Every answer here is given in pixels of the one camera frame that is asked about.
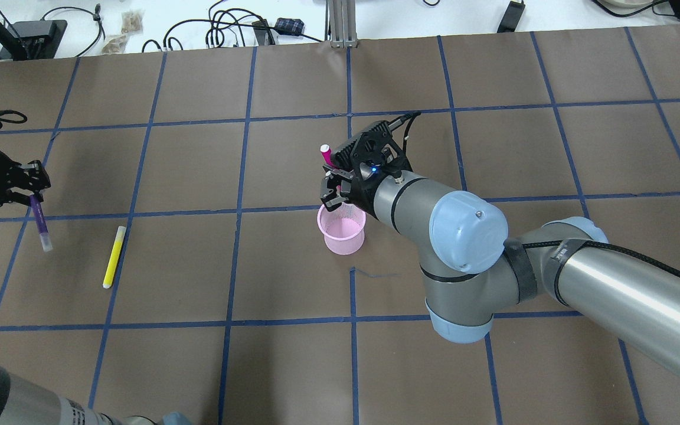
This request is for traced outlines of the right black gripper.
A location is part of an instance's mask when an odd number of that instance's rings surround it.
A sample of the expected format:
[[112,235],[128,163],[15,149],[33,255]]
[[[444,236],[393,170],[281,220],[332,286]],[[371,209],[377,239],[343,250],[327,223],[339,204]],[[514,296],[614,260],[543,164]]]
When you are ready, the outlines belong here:
[[367,214],[374,214],[375,193],[387,176],[388,159],[351,161],[348,166],[342,166],[333,155],[332,160],[337,168],[323,166],[325,177],[319,186],[319,199],[325,210],[332,212],[342,204],[352,204]]

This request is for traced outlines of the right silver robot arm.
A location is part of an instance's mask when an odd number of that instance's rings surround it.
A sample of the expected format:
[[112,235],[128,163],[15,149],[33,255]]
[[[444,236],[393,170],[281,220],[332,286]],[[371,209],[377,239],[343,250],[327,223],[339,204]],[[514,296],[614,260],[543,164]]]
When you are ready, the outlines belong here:
[[497,312],[545,293],[680,376],[680,270],[610,244],[583,216],[512,238],[495,205],[394,161],[323,169],[327,210],[356,205],[416,245],[443,339],[480,341]]

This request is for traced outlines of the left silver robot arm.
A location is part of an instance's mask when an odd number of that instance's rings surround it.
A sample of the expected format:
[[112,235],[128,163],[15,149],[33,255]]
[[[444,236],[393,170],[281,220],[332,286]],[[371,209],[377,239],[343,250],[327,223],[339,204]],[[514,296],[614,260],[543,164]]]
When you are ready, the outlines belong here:
[[189,424],[179,412],[154,421],[115,418],[57,395],[0,367],[0,424]]

